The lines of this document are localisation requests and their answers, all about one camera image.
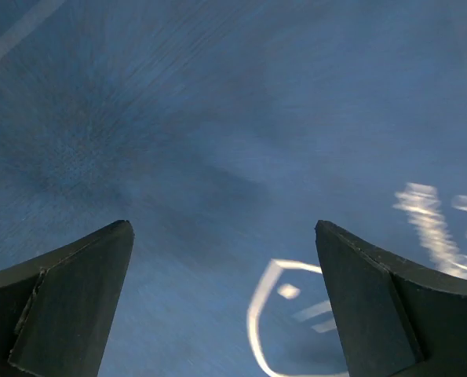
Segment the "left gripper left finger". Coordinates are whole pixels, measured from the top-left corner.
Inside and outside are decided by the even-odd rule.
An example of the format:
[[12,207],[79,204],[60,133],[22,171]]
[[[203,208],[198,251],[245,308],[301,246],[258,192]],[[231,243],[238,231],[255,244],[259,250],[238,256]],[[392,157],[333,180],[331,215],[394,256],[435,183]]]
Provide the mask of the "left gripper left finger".
[[0,376],[98,374],[133,241],[118,220],[0,271]]

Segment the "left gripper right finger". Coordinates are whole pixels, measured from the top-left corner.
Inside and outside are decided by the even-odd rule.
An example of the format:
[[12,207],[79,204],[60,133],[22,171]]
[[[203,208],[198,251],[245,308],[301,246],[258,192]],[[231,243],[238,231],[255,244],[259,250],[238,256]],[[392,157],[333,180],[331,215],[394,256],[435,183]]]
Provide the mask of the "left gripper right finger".
[[335,225],[316,248],[351,376],[467,377],[467,280]]

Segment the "dark blue cloth napkin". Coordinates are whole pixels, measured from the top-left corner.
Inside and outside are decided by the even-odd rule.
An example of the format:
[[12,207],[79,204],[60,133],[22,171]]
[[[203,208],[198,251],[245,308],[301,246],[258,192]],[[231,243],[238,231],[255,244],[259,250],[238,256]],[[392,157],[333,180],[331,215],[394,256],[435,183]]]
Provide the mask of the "dark blue cloth napkin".
[[102,376],[344,373],[317,221],[467,279],[467,1],[0,1],[0,270],[119,219]]

